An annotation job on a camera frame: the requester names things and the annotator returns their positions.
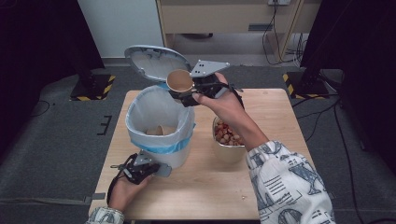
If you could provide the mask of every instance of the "patterned sleeve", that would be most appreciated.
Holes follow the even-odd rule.
[[[270,141],[247,154],[261,223],[335,223],[316,170],[298,153]]]
[[[97,207],[85,224],[122,224],[123,220],[122,212],[109,207]]]

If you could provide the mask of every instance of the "white plastic bag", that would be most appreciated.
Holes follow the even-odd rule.
[[[190,149],[194,128],[194,109],[178,104],[168,90],[151,86],[143,89],[128,108],[126,126],[131,142],[141,149],[155,153],[157,156],[178,153]],[[169,135],[147,135],[147,130],[158,125],[177,127]]]

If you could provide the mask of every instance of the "trash can lid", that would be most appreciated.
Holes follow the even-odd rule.
[[[189,61],[180,53],[163,47],[133,45],[124,51],[125,58],[141,76],[156,81],[166,81],[174,70],[191,71]]]

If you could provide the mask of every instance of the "trash can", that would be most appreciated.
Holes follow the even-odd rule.
[[[191,66],[173,50],[146,45],[129,47],[125,58],[139,75],[159,81],[159,85],[139,92],[128,108],[125,121],[131,142],[155,161],[177,168],[190,153],[194,108],[178,104],[164,83],[172,71],[190,72]],[[159,126],[174,127],[175,131],[167,135],[148,134]]]

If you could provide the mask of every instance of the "wall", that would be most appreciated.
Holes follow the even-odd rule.
[[[163,47],[155,0],[78,0],[102,58],[124,58],[132,45]]]

